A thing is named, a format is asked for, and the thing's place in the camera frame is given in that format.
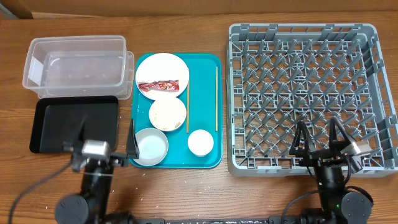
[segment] crumb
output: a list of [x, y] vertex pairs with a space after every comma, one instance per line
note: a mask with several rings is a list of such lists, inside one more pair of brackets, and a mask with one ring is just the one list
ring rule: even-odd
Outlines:
[[180, 126], [181, 122], [177, 122], [177, 124], [175, 124], [174, 128], [178, 128]]

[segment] wooden table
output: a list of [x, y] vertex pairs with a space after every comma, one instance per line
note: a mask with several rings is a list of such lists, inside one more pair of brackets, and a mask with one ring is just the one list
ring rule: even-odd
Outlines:
[[[22, 87], [26, 53], [32, 39], [68, 35], [123, 35], [137, 60], [148, 52], [207, 52], [225, 65], [228, 27], [235, 22], [367, 22], [376, 26], [395, 105], [398, 105], [398, 13], [342, 12], [252, 14], [224, 16], [162, 16], [0, 21], [0, 223], [12, 201], [28, 185], [65, 164], [67, 155], [29, 151], [37, 95]], [[226, 119], [224, 86], [224, 119]], [[125, 150], [131, 99], [120, 102], [118, 150]], [[280, 215], [293, 198], [315, 188], [310, 177], [237, 178], [224, 156], [211, 170], [116, 168], [108, 212], [130, 210], [136, 217], [258, 218]], [[62, 197], [80, 190], [81, 174], [68, 170], [22, 199], [14, 223], [55, 223], [54, 207]], [[375, 206], [369, 223], [397, 223], [398, 175], [382, 179], [351, 179], [369, 191]], [[318, 207], [312, 196], [289, 214]]]

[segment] white cup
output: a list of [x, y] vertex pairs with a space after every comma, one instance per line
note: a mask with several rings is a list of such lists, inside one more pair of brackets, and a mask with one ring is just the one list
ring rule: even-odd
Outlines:
[[198, 157], [209, 154], [213, 146], [214, 139], [208, 131], [199, 129], [189, 135], [188, 148]]

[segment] blue tray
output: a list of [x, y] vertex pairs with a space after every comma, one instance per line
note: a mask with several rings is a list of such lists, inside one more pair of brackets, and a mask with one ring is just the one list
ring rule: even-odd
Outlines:
[[[137, 61], [137, 67], [147, 57], [145, 54]], [[213, 54], [175, 54], [188, 66], [190, 71], [190, 125], [189, 132], [197, 129], [208, 131], [214, 139], [213, 150], [204, 157], [195, 156], [188, 148], [187, 121], [177, 130], [164, 132], [169, 140], [169, 151], [164, 160], [153, 168], [214, 168], [223, 157], [223, 82], [222, 65]], [[218, 132], [216, 132], [216, 66], [218, 67]], [[187, 90], [179, 97], [187, 106]], [[149, 121], [149, 108], [153, 101], [146, 98], [134, 84], [131, 118], [135, 120], [136, 132], [153, 128]], [[133, 160], [136, 167], [144, 167]]]

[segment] wall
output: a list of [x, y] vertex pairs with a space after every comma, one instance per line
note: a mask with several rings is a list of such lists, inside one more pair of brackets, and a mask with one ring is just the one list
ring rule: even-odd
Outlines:
[[392, 11], [396, 0], [8, 0], [30, 12], [86, 16], [153, 16], [275, 12]]

